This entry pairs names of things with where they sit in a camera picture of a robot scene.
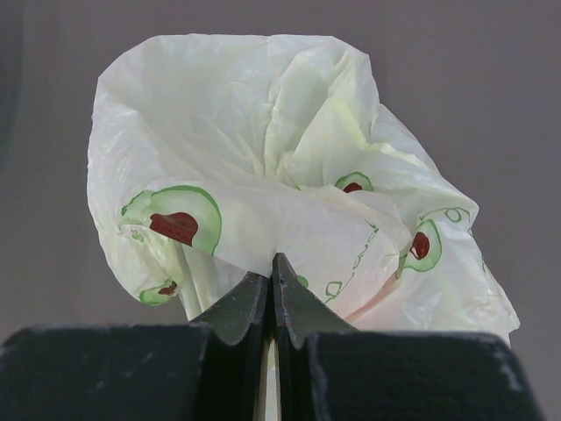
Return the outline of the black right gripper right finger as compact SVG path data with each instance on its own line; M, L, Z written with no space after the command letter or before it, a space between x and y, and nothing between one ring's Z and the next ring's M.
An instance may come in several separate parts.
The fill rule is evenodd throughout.
M361 332L302 286L271 277L283 420L540 420L522 366L478 332Z

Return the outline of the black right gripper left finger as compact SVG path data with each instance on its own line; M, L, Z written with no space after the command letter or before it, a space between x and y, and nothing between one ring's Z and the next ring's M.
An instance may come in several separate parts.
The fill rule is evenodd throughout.
M184 325L30 327L1 348L4 420L261 420L268 280Z

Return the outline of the light green plastic bag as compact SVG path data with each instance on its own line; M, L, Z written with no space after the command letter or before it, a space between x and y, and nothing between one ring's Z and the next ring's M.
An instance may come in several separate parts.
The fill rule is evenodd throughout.
M89 209L141 303L194 318L282 253L361 330L519 327L472 235L478 205L339 39L154 37L100 75L92 120Z

